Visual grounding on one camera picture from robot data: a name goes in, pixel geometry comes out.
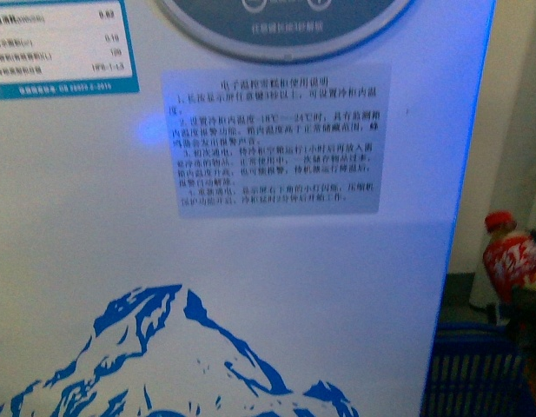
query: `floor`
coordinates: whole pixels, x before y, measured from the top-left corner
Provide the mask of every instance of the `floor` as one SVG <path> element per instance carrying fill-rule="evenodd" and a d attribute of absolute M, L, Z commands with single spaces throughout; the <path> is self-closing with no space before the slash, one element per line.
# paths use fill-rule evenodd
<path fill-rule="evenodd" d="M 487 323 L 486 311 L 472 308 L 468 304 L 474 274 L 449 274 L 443 293 L 440 322 L 474 321 Z"/>

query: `circular control panel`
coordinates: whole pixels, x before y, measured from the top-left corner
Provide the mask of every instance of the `circular control panel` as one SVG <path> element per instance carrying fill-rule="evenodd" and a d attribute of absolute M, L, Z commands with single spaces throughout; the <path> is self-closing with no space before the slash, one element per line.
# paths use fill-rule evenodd
<path fill-rule="evenodd" d="M 331 55 L 388 26 L 411 0 L 158 0 L 202 43 L 245 59 Z"/>

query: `mountain graphic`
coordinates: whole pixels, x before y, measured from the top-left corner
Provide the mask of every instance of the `mountain graphic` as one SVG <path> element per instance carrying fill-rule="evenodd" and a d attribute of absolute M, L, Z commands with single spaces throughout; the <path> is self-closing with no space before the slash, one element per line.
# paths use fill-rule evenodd
<path fill-rule="evenodd" d="M 0 406 L 0 417 L 359 417 L 318 381 L 295 392 L 182 285 L 137 288 L 94 321 L 76 358 Z"/>

